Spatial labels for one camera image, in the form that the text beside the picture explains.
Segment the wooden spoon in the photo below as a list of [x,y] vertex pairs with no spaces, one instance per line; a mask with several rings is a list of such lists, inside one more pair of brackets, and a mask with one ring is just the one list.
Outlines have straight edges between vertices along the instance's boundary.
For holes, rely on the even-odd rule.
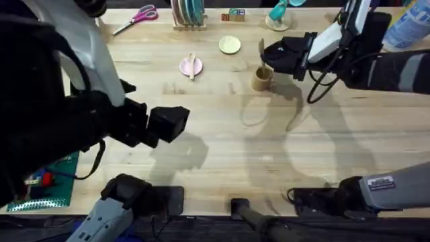
[[[259,50],[260,54],[264,53],[264,39],[263,38],[258,43],[258,50]],[[264,75],[264,72],[266,70],[266,63],[264,63],[263,60],[261,60],[261,68],[263,69],[263,75]]]
[[194,61],[196,60],[196,56],[194,53],[189,54],[189,79],[194,81]]

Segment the green circuit board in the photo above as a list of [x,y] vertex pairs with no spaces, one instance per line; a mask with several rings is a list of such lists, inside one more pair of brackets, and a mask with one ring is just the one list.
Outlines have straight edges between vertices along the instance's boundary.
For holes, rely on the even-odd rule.
[[[75,174],[78,158],[79,152],[76,152],[48,167],[53,171]],[[73,179],[47,173],[46,170],[41,169],[29,177],[26,180],[28,185],[27,196],[22,200],[8,204],[6,211],[18,212],[69,206],[73,191]],[[47,177],[52,182],[51,186],[46,185]]]

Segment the gray robot arm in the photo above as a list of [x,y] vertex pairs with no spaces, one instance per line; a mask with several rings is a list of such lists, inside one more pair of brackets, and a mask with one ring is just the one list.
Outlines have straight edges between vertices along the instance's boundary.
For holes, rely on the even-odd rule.
[[430,162],[360,179],[365,203],[377,210],[430,207]]
[[132,209],[124,209],[123,205],[112,198],[98,200],[67,242],[115,241],[134,220]]

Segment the label sticker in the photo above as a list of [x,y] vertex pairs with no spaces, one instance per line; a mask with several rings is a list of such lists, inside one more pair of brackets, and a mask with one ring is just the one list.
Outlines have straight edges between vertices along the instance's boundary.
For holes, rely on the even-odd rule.
[[371,191],[385,190],[395,188],[394,179],[391,175],[384,177],[372,178],[368,180],[368,186]]

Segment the red component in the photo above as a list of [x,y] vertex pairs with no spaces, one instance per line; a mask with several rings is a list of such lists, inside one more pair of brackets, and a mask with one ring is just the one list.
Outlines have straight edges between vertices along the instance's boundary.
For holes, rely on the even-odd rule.
[[51,172],[46,172],[42,176],[42,186],[51,186],[54,183],[54,178]]

